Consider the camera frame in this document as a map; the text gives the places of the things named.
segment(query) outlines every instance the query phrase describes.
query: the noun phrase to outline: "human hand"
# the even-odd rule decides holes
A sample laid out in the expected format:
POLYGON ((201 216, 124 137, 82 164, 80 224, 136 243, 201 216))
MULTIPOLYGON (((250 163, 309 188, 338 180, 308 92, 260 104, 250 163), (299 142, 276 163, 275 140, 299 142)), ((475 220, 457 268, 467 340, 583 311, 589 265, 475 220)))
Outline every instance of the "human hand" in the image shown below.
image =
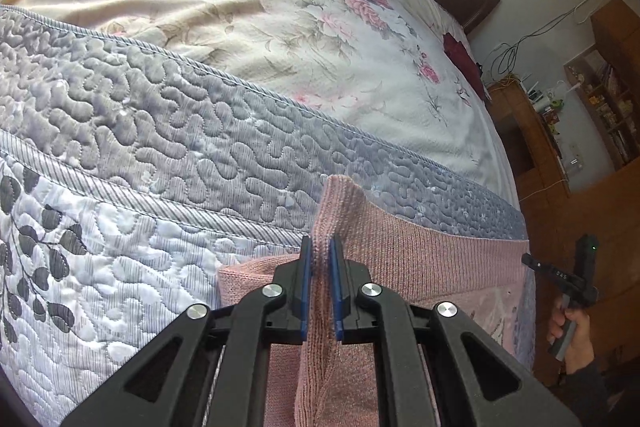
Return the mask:
POLYGON ((566 372, 568 375, 572 375, 579 369, 587 367, 595 359, 590 337, 590 319, 584 310, 565 309, 563 312, 560 309, 561 305, 562 298, 560 297, 556 299, 551 311, 546 339, 552 342, 561 338, 564 322, 567 319, 575 322, 574 337, 564 355, 566 372))

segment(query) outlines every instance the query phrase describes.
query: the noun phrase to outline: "pink knit garment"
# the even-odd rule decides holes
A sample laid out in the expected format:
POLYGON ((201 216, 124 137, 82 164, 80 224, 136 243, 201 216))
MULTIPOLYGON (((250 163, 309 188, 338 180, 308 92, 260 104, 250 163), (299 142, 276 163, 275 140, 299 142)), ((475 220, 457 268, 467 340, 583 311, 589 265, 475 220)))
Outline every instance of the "pink knit garment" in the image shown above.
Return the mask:
MULTIPOLYGON (((370 346, 336 342, 327 277, 329 240, 344 256, 366 264, 371 278, 423 307, 453 301, 513 353, 513 322, 520 301, 527 241, 460 237, 425 229, 368 203, 345 176, 324 186, 311 238, 314 278, 308 341, 273 346, 266 427, 376 427, 378 405, 370 346)), ((224 305, 271 282, 278 264, 298 254, 224 267, 218 281, 224 305)))

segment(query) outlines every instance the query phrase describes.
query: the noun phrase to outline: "bed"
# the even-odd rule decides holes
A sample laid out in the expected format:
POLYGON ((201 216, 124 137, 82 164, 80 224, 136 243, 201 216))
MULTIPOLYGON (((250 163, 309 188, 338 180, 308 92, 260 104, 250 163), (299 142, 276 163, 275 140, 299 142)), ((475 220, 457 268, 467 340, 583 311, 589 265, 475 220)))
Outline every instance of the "bed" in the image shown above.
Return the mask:
MULTIPOLYGON (((498 1, 0 0, 0 364, 30 414, 58 425, 192 302, 220 305, 221 266, 295 250, 329 174, 420 226, 525 239, 504 148, 443 51, 450 33, 470 52, 498 1)), ((520 286, 500 313, 530 365, 520 286)))

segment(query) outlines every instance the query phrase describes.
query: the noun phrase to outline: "dark sleeve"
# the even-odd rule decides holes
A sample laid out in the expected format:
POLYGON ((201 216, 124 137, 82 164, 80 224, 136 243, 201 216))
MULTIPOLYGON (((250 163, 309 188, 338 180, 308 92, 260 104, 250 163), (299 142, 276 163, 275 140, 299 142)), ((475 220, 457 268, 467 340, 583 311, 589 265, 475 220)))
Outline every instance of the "dark sleeve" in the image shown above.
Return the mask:
POLYGON ((596 363, 566 376, 564 403, 578 417, 583 427, 601 427, 609 411, 607 390, 596 363))

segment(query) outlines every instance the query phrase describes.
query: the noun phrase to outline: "black cable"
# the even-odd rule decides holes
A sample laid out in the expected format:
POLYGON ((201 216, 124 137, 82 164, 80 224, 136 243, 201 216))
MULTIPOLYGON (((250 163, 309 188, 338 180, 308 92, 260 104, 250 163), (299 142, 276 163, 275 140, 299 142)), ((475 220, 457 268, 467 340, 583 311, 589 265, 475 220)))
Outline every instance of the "black cable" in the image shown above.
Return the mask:
POLYGON ((520 45, 527 39, 532 37, 539 37, 540 35, 544 35, 545 33, 551 31, 553 28, 559 25, 562 21, 564 21, 569 15, 574 13, 578 7, 571 8, 569 11, 562 13, 555 19, 550 20, 545 25, 541 26, 533 33, 523 36, 518 42, 509 46, 506 50, 504 50, 500 55, 494 58, 494 61, 491 63, 491 67, 489 68, 489 74, 494 79, 494 66, 495 63, 500 60, 498 63, 497 73, 501 78, 507 76, 508 74, 513 73, 513 70, 516 65, 516 61, 518 60, 518 51, 520 50, 520 45))

